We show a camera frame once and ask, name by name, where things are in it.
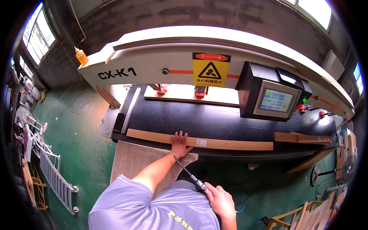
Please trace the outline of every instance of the black work table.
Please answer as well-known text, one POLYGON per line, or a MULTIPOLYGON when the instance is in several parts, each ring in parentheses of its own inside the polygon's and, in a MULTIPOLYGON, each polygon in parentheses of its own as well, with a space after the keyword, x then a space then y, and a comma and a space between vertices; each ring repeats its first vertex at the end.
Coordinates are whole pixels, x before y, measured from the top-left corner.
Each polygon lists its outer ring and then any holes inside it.
MULTIPOLYGON (((335 120, 332 117, 320 118, 321 110, 301 114, 297 110, 287 122, 241 118, 239 108, 200 103, 146 100, 143 95, 147 85, 139 84, 132 88, 125 100, 121 113, 126 114, 135 90, 141 92, 133 108, 128 128, 149 132, 174 134, 187 132, 190 137, 224 139, 234 141, 273 142, 273 151, 233 151, 220 149, 194 148, 191 152, 207 155, 246 158, 247 160, 270 161, 295 159, 313 154, 316 151, 337 145, 335 120), (306 135, 331 136, 329 145, 311 145, 289 142, 275 142, 274 132, 297 132, 306 135)), ((113 132, 113 140, 128 141, 156 148, 171 149, 171 145, 130 138, 113 132)))

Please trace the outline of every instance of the barcode label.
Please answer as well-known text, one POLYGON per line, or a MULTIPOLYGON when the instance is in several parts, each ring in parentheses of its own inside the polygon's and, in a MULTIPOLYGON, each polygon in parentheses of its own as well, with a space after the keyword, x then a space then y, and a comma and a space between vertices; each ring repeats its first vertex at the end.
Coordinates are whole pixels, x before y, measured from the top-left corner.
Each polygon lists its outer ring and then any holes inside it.
POLYGON ((197 146, 203 146, 203 147, 206 147, 206 143, 207 141, 206 140, 197 140, 197 146))

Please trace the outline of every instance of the warning triangle symbol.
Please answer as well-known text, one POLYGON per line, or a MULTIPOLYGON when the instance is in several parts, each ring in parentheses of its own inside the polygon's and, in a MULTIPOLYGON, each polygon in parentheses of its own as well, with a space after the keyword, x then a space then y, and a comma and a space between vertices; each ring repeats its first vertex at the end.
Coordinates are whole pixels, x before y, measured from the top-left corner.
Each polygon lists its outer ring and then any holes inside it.
POLYGON ((206 67, 202 70, 202 72, 198 75, 198 77, 199 78, 221 79, 221 76, 212 61, 208 63, 208 65, 206 65, 206 67))

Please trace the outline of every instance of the blue hose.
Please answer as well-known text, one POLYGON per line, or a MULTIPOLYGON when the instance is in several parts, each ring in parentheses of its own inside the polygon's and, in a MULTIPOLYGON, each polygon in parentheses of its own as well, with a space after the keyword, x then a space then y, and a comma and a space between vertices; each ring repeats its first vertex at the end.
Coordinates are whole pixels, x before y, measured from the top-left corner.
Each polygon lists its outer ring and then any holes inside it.
POLYGON ((244 204, 244 201, 242 200, 242 198, 236 194, 234 194, 234 196, 236 196, 240 201, 242 201, 243 203, 243 208, 240 210, 240 211, 236 211, 236 213, 241 213, 242 211, 244 211, 245 209, 245 204, 244 204))

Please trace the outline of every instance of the blue t-shirt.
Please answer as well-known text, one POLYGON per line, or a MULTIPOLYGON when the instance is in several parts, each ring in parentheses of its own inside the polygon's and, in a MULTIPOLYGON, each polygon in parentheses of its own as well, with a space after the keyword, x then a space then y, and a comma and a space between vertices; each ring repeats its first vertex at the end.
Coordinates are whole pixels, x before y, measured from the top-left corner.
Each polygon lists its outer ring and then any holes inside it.
POLYGON ((188 181, 175 181, 151 199, 147 186, 120 175, 97 199, 89 229, 220 229, 207 196, 188 181))

